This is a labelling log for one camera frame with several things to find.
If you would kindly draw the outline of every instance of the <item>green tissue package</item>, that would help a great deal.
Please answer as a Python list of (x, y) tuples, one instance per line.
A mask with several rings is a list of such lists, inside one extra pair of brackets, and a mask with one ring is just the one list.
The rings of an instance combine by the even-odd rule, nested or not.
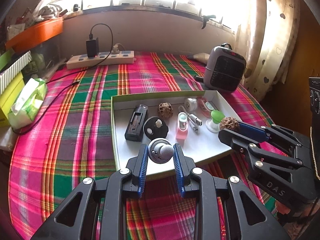
[(8, 121), (13, 129), (22, 128), (34, 121), (47, 91), (47, 84), (41, 78), (28, 81), (8, 113)]

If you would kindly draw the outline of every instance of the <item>blue gripper pad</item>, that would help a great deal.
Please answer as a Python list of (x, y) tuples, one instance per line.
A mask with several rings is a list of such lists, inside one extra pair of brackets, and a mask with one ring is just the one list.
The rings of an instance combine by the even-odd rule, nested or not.
[(142, 196), (144, 191), (144, 184), (146, 183), (146, 173), (148, 166), (148, 146), (144, 148), (143, 159), (141, 163), (140, 173), (139, 173), (139, 186), (138, 186), (138, 195)]
[(182, 168), (180, 165), (180, 159), (178, 156), (177, 147), (175, 145), (173, 146), (173, 149), (174, 149), (173, 163), (174, 163), (174, 169), (176, 171), (176, 176), (177, 176), (178, 189), (179, 189), (181, 197), (184, 197), (184, 195), (185, 195), (184, 178), (183, 178), (183, 174), (182, 174)]
[(265, 131), (261, 128), (249, 125), (244, 122), (239, 122), (240, 125), (240, 134), (246, 136), (254, 141), (259, 143), (267, 142), (269, 137), (266, 135)]

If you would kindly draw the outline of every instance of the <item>heart pattern curtain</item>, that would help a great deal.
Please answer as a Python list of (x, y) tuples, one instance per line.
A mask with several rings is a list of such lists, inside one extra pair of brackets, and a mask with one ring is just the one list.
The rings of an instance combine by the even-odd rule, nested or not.
[(247, 60), (241, 84), (258, 100), (285, 82), (296, 42), (300, 0), (244, 0), (234, 50)]

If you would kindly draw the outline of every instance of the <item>white power strip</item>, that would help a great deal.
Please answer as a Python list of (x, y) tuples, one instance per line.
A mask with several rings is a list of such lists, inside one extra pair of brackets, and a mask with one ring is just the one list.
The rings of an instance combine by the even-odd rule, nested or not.
[(88, 58), (87, 54), (73, 56), (67, 62), (67, 69), (75, 69), (81, 67), (91, 67), (96, 65), (119, 65), (132, 64), (134, 62), (134, 51), (121, 51), (119, 54), (110, 54), (109, 52), (101, 52), (96, 57)]

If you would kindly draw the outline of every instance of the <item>green knob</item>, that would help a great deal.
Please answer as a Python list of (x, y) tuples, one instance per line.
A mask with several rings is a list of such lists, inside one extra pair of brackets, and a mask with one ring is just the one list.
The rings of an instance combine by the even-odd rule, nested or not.
[(221, 122), (223, 118), (225, 118), (224, 114), (218, 110), (211, 111), (212, 122), (218, 124)]

